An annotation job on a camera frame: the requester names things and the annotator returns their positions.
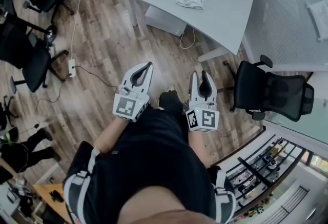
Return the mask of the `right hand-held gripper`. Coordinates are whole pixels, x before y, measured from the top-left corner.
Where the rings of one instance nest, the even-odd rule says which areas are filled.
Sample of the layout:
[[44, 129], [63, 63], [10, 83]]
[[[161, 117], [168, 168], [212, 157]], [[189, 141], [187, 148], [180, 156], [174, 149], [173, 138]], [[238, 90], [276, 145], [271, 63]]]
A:
[[190, 101], [205, 99], [205, 103], [194, 104], [187, 112], [186, 118], [190, 131], [212, 132], [218, 129], [219, 111], [216, 102], [217, 88], [209, 73], [205, 70], [201, 73], [201, 96], [199, 94], [199, 78], [196, 71], [190, 78]]

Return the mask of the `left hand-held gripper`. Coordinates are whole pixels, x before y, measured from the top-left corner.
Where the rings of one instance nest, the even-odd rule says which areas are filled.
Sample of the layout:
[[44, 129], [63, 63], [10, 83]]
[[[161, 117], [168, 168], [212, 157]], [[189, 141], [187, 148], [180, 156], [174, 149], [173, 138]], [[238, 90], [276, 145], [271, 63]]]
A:
[[144, 62], [128, 70], [115, 94], [113, 114], [136, 122], [150, 103], [148, 95], [153, 75], [153, 63]]

